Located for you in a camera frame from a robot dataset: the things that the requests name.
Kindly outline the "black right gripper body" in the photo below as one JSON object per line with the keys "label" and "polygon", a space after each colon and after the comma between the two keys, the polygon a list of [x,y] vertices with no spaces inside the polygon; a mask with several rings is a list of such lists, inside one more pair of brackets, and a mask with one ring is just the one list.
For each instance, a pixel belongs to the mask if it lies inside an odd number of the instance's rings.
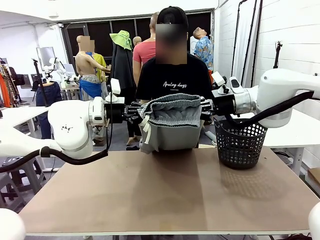
{"label": "black right gripper body", "polygon": [[225,116],[236,112],[235,97],[233,95],[222,95],[212,99],[213,112],[217,116]]}

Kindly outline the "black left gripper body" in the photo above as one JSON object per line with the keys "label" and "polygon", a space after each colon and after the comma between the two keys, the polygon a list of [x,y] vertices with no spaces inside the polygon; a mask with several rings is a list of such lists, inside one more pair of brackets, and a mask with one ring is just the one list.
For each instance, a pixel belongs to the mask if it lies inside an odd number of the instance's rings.
{"label": "black left gripper body", "polygon": [[104,101],[104,118],[110,124],[121,124],[124,121],[125,98],[118,97],[116,101]]}

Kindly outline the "grey training pants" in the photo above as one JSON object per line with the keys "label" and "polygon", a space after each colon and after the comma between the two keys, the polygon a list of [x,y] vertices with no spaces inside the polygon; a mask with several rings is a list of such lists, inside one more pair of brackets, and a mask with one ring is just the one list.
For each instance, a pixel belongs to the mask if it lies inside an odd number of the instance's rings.
{"label": "grey training pants", "polygon": [[140,151],[175,151],[193,149],[199,142],[202,123],[201,97],[185,93],[153,99],[137,110]]}

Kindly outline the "person body black clothes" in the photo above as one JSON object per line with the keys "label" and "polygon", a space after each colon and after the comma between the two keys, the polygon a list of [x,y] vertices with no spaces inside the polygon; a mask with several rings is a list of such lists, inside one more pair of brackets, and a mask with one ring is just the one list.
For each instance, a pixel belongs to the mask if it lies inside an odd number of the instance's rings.
{"label": "person body black clothes", "polygon": [[211,99],[212,87],[206,64],[187,52],[188,27],[156,23],[155,31],[155,57],[142,66],[136,98],[142,105],[179,93]]}

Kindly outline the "mannequin blue floral shirt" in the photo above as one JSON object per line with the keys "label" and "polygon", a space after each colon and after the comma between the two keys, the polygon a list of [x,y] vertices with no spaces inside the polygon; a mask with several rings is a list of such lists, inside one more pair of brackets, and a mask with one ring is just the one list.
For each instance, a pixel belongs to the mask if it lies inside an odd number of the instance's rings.
{"label": "mannequin blue floral shirt", "polygon": [[197,27],[193,31],[193,37],[197,39],[193,54],[205,63],[208,70],[212,71],[214,68],[213,47],[207,36],[207,32],[204,29]]}

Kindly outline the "bare mannequin blue cloth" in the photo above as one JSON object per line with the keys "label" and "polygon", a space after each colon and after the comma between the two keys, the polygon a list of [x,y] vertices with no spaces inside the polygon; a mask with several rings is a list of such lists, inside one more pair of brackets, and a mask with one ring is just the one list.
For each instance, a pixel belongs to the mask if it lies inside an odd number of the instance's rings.
{"label": "bare mannequin blue cloth", "polygon": [[86,53],[90,49],[90,37],[76,37],[78,53],[75,56],[76,72],[80,75],[79,90],[82,101],[90,101],[102,96],[101,81],[96,76],[96,68],[101,68],[92,56]]}

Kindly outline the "mannequin pink crop top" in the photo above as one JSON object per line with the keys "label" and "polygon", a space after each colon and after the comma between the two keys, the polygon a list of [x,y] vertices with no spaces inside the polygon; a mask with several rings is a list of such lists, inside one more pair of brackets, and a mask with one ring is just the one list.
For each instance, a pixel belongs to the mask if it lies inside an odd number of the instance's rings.
{"label": "mannequin pink crop top", "polygon": [[156,55],[156,23],[158,16],[159,12],[155,12],[150,18],[150,37],[137,44],[133,49],[132,70],[136,86],[139,83],[143,65]]}

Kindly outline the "light green sun hat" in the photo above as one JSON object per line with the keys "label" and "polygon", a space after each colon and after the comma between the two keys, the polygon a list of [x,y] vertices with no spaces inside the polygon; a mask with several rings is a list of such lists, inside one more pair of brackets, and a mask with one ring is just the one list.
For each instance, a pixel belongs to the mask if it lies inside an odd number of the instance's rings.
{"label": "light green sun hat", "polygon": [[110,33],[109,36],[114,44],[125,50],[133,50],[130,33],[128,31],[120,30],[118,33]]}

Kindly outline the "small white background robot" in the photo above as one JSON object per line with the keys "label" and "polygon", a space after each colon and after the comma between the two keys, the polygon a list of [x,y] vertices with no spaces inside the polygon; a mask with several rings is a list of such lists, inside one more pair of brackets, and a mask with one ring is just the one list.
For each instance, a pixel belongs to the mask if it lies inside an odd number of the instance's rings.
{"label": "small white background robot", "polygon": [[63,64],[59,58],[52,57],[49,60],[51,71],[56,71],[60,76],[60,85],[64,86],[67,84],[78,83],[80,77],[76,75],[74,66],[72,64]]}

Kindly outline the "black light stand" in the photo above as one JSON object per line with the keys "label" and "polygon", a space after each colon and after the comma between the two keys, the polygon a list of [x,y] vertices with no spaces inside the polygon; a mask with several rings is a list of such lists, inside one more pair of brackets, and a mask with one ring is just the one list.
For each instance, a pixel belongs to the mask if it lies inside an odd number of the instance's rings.
{"label": "black light stand", "polygon": [[231,76],[236,77],[244,88],[253,85],[262,3],[263,0],[240,0],[236,4]]}

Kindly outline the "white side table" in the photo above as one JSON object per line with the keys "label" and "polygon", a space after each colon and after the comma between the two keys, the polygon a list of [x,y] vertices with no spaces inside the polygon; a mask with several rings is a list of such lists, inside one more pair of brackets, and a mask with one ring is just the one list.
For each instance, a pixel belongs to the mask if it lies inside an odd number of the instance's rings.
{"label": "white side table", "polygon": [[304,148],[320,145],[320,120],[294,109],[288,124],[267,130],[263,145],[273,149],[295,149],[291,169],[299,175]]}

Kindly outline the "black baseball cap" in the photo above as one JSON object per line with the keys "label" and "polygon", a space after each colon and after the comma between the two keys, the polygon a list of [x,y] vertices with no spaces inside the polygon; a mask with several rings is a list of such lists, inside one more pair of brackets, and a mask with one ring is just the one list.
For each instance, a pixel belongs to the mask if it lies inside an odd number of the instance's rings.
{"label": "black baseball cap", "polygon": [[169,6],[162,9],[157,17],[157,24],[179,24],[189,26],[186,13],[177,6]]}

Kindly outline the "grey plastic stool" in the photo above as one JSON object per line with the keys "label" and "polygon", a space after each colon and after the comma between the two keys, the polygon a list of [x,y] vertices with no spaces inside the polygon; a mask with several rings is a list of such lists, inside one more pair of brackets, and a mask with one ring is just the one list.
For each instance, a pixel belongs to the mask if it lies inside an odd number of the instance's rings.
{"label": "grey plastic stool", "polygon": [[0,173],[0,208],[17,211],[26,202],[17,186],[7,173]]}
{"label": "grey plastic stool", "polygon": [[7,172],[20,192],[32,190],[37,194],[46,176],[38,161],[33,158],[15,170]]}

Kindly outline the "clothes rack orange garments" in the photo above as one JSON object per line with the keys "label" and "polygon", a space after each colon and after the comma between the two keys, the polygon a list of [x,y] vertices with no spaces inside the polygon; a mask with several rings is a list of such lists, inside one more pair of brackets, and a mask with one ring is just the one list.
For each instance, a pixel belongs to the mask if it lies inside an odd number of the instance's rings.
{"label": "clothes rack orange garments", "polygon": [[0,97],[6,108],[17,108],[19,92],[14,84],[8,64],[0,58]]}

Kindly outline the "grey wall monitor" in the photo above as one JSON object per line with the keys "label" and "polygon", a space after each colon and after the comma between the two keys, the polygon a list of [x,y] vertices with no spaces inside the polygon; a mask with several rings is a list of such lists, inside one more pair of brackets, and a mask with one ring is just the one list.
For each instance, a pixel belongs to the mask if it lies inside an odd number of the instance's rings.
{"label": "grey wall monitor", "polygon": [[50,66],[50,59],[55,59],[55,52],[53,47],[37,47],[36,52],[42,68]]}

